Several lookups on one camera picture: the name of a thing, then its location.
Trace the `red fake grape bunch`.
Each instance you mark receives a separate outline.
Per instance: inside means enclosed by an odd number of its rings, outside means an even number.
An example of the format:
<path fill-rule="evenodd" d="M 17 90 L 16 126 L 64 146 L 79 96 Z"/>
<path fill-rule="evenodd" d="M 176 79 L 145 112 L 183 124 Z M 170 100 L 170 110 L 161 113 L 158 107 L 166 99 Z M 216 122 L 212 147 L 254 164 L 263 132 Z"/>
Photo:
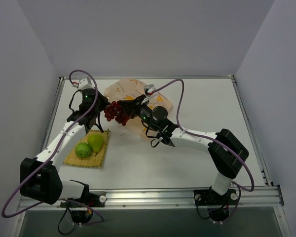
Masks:
<path fill-rule="evenodd" d="M 125 126 L 130 119 L 126 112 L 122 109 L 119 102 L 112 101 L 104 109 L 104 117 L 107 121 L 116 121 L 117 123 Z"/>

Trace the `translucent banana-print plastic bag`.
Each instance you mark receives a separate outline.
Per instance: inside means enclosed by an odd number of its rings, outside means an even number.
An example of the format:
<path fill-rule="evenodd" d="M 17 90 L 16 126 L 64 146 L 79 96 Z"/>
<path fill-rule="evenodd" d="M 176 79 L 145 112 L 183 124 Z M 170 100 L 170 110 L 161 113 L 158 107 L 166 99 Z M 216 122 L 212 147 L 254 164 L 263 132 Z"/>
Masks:
<path fill-rule="evenodd" d="M 105 89 L 104 96 L 108 98 L 109 102 L 133 100 L 145 93 L 144 87 L 146 85 L 146 83 L 138 79 L 120 79 Z M 173 104 L 163 94 L 157 92 L 156 95 L 149 100 L 148 107 L 154 109 L 157 106 L 163 106 L 168 112 L 170 112 Z M 149 140 L 149 138 L 145 136 L 146 128 L 142 125 L 141 120 L 138 117 L 129 120 L 126 124 L 126 128 L 131 132 L 140 135 L 141 138 Z"/>

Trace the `green fake pear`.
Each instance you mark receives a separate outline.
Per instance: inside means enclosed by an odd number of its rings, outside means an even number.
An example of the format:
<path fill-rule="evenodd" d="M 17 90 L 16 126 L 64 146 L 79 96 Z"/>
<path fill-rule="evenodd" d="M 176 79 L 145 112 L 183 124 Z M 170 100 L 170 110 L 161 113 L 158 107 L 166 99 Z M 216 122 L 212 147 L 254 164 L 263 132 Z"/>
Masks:
<path fill-rule="evenodd" d="M 102 144 L 104 142 L 104 139 L 103 139 L 102 135 L 92 134 L 92 135 L 88 136 L 87 142 L 88 142 L 89 146 L 91 147 L 92 151 L 95 153 L 98 153 L 102 148 Z"/>

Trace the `green fake cabbage ball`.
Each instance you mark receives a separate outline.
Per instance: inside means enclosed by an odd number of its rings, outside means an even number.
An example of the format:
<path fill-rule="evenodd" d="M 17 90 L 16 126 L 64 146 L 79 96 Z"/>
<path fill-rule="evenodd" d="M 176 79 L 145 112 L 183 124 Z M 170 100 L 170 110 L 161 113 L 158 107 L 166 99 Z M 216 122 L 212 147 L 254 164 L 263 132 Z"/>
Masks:
<path fill-rule="evenodd" d="M 88 158 L 92 153 L 92 149 L 88 143 L 81 142 L 76 145 L 74 152 L 79 158 Z"/>

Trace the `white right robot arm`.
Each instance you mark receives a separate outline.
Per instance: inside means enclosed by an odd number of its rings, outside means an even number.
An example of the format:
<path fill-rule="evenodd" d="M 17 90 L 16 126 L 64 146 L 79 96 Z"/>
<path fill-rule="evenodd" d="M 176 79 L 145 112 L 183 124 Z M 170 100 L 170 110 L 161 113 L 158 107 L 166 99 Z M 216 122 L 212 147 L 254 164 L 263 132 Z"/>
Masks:
<path fill-rule="evenodd" d="M 146 135 L 152 140 L 152 147 L 163 143 L 208 153 L 218 171 L 211 189 L 220 196 L 225 195 L 248 158 L 248 150 L 228 129 L 220 132 L 180 129 L 167 118 L 168 112 L 163 106 L 151 109 L 144 102 L 145 98 L 142 95 L 134 100 L 119 100 L 117 105 L 130 119 L 139 118 L 147 131 L 156 132 L 153 136 Z"/>

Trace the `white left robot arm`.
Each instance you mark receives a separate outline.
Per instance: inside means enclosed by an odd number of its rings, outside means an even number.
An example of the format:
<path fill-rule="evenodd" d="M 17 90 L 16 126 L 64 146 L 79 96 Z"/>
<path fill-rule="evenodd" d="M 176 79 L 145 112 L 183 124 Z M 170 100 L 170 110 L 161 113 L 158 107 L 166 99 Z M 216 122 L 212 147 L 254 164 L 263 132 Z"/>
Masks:
<path fill-rule="evenodd" d="M 86 196 L 86 185 L 78 181 L 61 180 L 60 167 L 76 144 L 96 124 L 108 99 L 94 88 L 81 91 L 82 103 L 73 112 L 56 138 L 35 158 L 25 158 L 20 165 L 21 195 L 43 203 L 54 204 L 66 198 Z"/>

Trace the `square bamboo mat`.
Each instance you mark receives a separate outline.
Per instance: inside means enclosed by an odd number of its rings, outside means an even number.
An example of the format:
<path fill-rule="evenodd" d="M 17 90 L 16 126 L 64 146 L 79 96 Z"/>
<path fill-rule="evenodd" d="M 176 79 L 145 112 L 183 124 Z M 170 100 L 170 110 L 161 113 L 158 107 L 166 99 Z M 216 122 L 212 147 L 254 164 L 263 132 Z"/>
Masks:
<path fill-rule="evenodd" d="M 63 164 L 85 168 L 101 168 L 106 157 L 109 139 L 109 130 L 105 130 L 103 133 L 98 130 L 91 130 L 74 146 Z"/>

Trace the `aluminium front rail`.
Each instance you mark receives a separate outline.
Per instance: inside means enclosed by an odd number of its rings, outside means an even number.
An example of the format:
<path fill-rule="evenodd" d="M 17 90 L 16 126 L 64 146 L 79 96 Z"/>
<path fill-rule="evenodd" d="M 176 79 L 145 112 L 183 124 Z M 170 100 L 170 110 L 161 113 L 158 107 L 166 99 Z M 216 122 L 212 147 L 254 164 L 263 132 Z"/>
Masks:
<path fill-rule="evenodd" d="M 195 188 L 178 189 L 91 189 L 91 193 L 103 192 L 107 210 L 113 209 L 182 209 L 194 208 Z M 239 207 L 283 206 L 278 187 L 256 187 L 253 192 L 242 191 Z"/>

